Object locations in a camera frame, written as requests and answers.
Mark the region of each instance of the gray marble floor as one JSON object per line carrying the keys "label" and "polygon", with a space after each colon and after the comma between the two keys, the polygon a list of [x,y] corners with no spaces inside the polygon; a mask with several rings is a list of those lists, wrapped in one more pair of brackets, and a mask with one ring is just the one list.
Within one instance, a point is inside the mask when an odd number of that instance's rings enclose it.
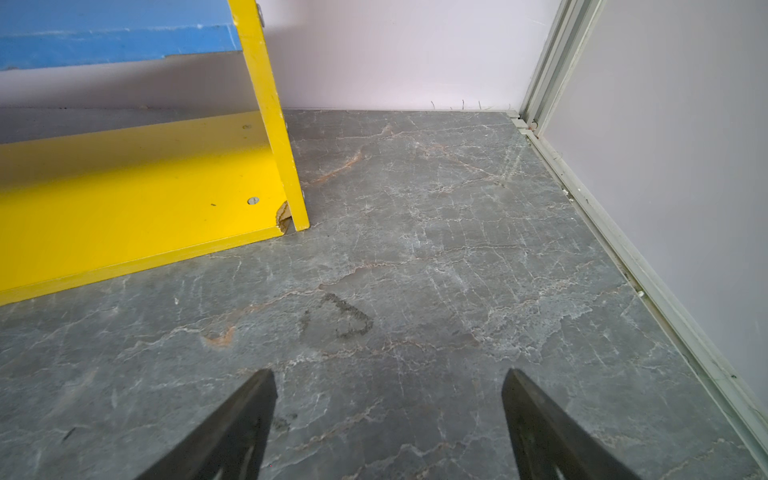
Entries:
{"label": "gray marble floor", "polygon": [[311,229],[0,308],[0,478],[133,478],[265,367],[264,478],[516,478],[513,366],[642,478],[763,478],[505,115],[287,120]]}

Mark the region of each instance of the yellow shelf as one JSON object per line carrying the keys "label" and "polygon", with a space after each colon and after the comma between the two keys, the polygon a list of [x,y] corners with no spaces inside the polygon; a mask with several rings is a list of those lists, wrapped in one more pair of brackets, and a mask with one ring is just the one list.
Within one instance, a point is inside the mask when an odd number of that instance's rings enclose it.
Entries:
{"label": "yellow shelf", "polygon": [[256,2],[230,9],[260,111],[0,145],[0,305],[310,226]]}

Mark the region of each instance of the yellow side panel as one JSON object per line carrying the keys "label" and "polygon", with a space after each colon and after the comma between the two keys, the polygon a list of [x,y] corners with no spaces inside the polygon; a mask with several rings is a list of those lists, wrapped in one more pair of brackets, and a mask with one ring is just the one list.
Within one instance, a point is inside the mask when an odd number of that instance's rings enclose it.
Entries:
{"label": "yellow side panel", "polygon": [[259,23],[259,15],[255,0],[229,0],[232,19],[237,26],[240,44],[243,46],[243,56],[248,66],[259,109],[270,136],[272,152],[275,154],[277,169],[283,182],[293,225],[297,230],[310,227],[310,219],[306,214],[304,197],[301,193],[299,175],[293,163],[293,152],[286,130],[283,109],[277,97],[275,79],[272,76],[270,56],[266,52],[264,33]]}
{"label": "yellow side panel", "polygon": [[0,171],[0,304],[282,234],[259,112],[0,145]]}

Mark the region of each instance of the baseboard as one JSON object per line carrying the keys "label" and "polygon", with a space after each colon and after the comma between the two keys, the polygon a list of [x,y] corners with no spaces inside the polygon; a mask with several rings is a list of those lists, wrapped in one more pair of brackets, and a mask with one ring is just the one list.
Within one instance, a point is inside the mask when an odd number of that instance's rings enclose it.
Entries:
{"label": "baseboard", "polygon": [[654,272],[637,248],[621,232],[600,203],[579,181],[562,157],[544,139],[527,128],[526,135],[553,175],[562,182],[601,242],[628,273],[641,298],[656,316],[662,329],[677,346],[704,388],[723,411],[739,437],[768,475],[768,415],[736,374],[733,367],[707,338],[694,318]]}

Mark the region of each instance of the white wall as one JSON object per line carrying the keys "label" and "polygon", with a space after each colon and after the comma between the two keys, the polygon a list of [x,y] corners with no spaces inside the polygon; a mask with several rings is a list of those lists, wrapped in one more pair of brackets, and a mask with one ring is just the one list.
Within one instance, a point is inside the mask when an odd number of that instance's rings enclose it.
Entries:
{"label": "white wall", "polygon": [[[261,0],[288,108],[519,108],[559,0]],[[253,108],[238,54],[0,72],[0,107]]]}
{"label": "white wall", "polygon": [[606,0],[546,138],[768,405],[768,2]]}

